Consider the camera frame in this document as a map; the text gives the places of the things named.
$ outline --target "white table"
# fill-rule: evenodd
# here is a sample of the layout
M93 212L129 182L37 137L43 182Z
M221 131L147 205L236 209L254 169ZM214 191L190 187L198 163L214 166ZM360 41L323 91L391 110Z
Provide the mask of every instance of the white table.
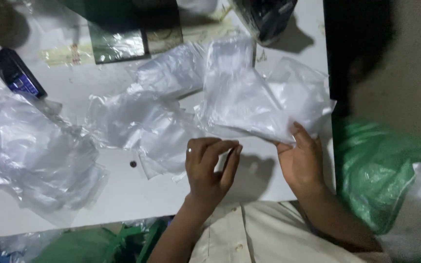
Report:
M233 11L234 24L241 25ZM128 87L132 80L125 70L128 62L48 68L37 58L40 49L69 45L60 29L43 32L39 25L28 18L30 36L17 48L32 73L48 93L48 99L63 104L63 114L83 122L90 94L108 94L112 90ZM289 56L308 66L327 73L324 34L323 0L299 1L289 30L277 46L280 51L258 46L256 69L262 70L276 63L280 57ZM183 99L181 106L192 109L199 104L202 94ZM321 134L324 145L325 178L331 189L335 188L334 153L331 122ZM244 145L235 183L225 202L252 200L294 200L295 195L284 181L274 146L256 137L240 139ZM98 163L110 171L108 183L97 202L82 209L71 227L96 225L148 217L175 214L189 192L187 179L175 183L166 176L147 180L142 167L133 169L130 161L137 160L136 153L122 150L101 150ZM16 200L0 191L0 236L45 231L69 227L52 225L28 209L21 209Z

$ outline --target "shirt button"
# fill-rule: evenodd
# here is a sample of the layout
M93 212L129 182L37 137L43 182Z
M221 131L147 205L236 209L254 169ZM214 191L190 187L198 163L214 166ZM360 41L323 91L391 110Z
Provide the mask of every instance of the shirt button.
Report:
M237 252L240 252L243 249L243 245L242 244L238 244L237 247L235 248L235 250Z

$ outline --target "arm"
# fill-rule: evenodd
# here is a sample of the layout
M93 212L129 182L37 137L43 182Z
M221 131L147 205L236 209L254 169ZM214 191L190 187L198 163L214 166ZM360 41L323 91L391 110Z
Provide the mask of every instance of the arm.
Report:
M170 226L160 237L149 263L184 263L191 255L198 232L227 194L237 171L243 146L217 138L192 139L186 152L190 193ZM219 155L230 150L222 172L214 172Z
M311 224L350 252L380 252L371 230L342 206L324 183L322 148L298 123L290 129L297 146L276 143L284 178Z

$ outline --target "left hand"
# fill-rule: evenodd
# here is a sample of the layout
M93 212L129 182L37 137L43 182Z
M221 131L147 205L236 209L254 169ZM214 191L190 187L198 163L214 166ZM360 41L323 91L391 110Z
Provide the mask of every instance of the left hand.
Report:
M210 216L233 184L243 146L238 141L199 138L191 139L188 149L185 166L191 191L185 203ZM214 172L219 155L230 149L223 171Z

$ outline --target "stack of plastic bags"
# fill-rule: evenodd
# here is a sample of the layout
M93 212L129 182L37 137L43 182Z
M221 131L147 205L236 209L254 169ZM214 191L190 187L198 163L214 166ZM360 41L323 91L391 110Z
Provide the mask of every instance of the stack of plastic bags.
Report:
M136 150L149 179L174 180L185 175L192 138L252 134L295 144L288 131L294 121L317 136L334 109L326 75L283 58L265 80L253 68L253 45L235 36L178 46L133 71L136 83L124 93L91 96L85 129L100 147ZM195 121L177 98L202 88Z
M0 81L0 188L52 223L69 225L54 212L87 205L106 172L96 164L99 152L89 136L29 99Z

